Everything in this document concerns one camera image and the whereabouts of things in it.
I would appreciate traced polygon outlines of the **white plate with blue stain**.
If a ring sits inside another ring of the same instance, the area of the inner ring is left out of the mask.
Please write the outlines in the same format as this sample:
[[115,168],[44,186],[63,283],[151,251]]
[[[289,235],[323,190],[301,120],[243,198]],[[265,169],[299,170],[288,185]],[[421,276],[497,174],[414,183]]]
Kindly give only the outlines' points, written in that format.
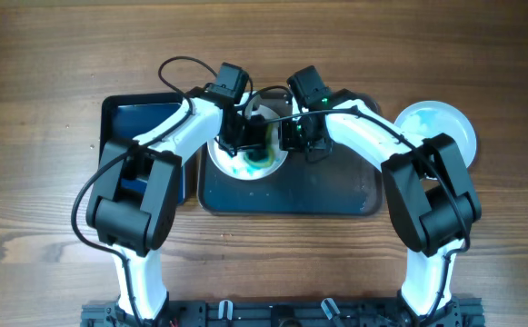
[[402,130],[432,138],[444,133],[457,143],[469,168],[476,157],[478,140],[470,120],[454,106],[440,101],[421,101],[406,107],[394,124]]

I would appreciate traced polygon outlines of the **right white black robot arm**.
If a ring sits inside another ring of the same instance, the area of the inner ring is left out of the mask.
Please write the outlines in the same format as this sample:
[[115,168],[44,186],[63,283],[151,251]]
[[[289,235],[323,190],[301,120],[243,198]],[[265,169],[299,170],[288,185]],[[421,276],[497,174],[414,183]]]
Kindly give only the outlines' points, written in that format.
[[470,249],[470,232],[482,208],[458,143],[446,133],[421,136],[380,116],[367,94],[331,90],[312,65],[287,80],[301,133],[320,121],[326,138],[359,154],[377,168],[392,226],[407,247],[400,302],[413,324],[446,316],[453,261]]

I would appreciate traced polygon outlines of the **green yellow scrub sponge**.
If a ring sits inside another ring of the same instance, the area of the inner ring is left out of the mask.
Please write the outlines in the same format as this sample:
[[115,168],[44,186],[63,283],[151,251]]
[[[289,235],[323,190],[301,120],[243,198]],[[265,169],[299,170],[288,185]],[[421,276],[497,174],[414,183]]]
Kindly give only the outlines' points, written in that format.
[[274,149],[272,147],[272,133],[274,127],[268,125],[264,139],[263,149],[248,150],[244,153],[244,160],[255,168],[267,168],[272,165],[275,159]]

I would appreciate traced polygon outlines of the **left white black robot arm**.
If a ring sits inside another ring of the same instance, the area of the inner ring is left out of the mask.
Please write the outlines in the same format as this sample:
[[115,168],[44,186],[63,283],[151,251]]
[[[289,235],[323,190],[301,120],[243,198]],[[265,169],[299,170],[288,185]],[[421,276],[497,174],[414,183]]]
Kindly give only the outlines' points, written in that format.
[[231,156],[265,147],[245,115],[253,100],[249,74],[223,63],[215,80],[181,92],[181,106],[133,139],[110,139],[97,171],[75,198],[71,224],[78,239],[115,259],[120,296],[110,322],[162,326],[169,294],[159,249],[173,225],[181,174],[188,159],[216,140]]

